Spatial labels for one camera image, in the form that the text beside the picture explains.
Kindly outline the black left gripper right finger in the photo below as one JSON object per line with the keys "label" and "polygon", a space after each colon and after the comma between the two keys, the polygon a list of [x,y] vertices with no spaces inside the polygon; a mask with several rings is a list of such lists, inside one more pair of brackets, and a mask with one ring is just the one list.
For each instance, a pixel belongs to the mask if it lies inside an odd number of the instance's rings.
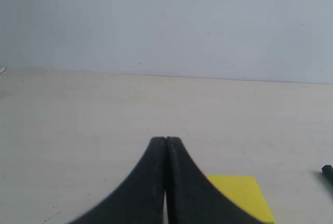
{"label": "black left gripper right finger", "polygon": [[207,179],[178,137],[166,138],[165,193],[169,223],[261,223]]}

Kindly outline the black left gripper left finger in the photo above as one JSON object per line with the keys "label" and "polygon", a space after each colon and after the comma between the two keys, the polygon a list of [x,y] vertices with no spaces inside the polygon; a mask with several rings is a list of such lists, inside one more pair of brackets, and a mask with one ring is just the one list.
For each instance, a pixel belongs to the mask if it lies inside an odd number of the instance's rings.
{"label": "black left gripper left finger", "polygon": [[150,140],[117,188],[71,223],[163,223],[165,137]]}

